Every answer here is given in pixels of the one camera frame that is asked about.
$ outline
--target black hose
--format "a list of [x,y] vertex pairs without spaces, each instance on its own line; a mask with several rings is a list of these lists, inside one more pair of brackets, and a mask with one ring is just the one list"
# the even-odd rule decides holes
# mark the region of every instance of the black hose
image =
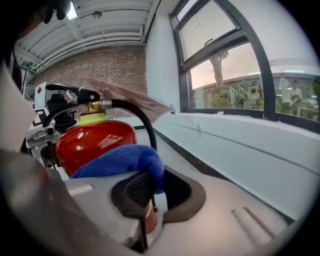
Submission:
[[131,102],[121,100],[121,99],[112,99],[111,102],[112,102],[113,108],[121,108],[121,109],[129,110],[130,112],[135,114],[142,121],[142,123],[145,126],[146,132],[149,135],[151,147],[154,148],[155,150],[157,150],[156,134],[155,134],[155,131],[152,127],[152,124],[151,124],[149,118],[146,116],[146,114],[140,108],[138,108],[135,104],[133,104]]

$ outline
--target red brick wall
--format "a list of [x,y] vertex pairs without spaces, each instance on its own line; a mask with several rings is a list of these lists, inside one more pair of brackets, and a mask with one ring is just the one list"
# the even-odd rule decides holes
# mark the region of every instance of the red brick wall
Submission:
[[[49,67],[28,84],[36,87],[47,82],[78,87],[72,75],[74,72],[147,92],[146,51],[143,46],[136,45],[111,46],[80,53]],[[76,110],[75,118],[78,118],[86,107],[79,106]],[[109,119],[129,116],[119,109],[109,109],[106,115]]]

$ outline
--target blue towel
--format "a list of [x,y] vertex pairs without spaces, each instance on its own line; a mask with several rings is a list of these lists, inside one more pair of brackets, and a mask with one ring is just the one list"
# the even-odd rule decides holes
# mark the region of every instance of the blue towel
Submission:
[[153,175],[156,194],[163,193],[164,163],[157,151],[146,145],[116,147],[81,166],[70,179],[102,177],[142,170],[148,170]]

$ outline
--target ceiling light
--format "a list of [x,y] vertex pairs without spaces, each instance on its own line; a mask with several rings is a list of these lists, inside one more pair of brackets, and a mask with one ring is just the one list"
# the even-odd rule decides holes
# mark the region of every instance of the ceiling light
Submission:
[[102,13],[101,13],[101,11],[99,11],[99,10],[95,10],[95,11],[92,13],[92,16],[93,16],[95,19],[99,19],[99,18],[102,16]]
[[67,17],[69,20],[77,17],[76,9],[73,2],[71,2],[70,11],[67,13]]
[[304,70],[286,69],[285,73],[304,73]]

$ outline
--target white ceiling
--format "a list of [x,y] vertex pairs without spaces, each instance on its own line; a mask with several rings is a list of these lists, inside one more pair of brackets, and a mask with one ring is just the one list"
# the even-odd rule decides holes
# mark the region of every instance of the white ceiling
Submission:
[[[75,19],[40,24],[15,46],[20,66],[31,74],[93,48],[143,44],[160,0],[74,0]],[[94,18],[93,12],[102,12]]]

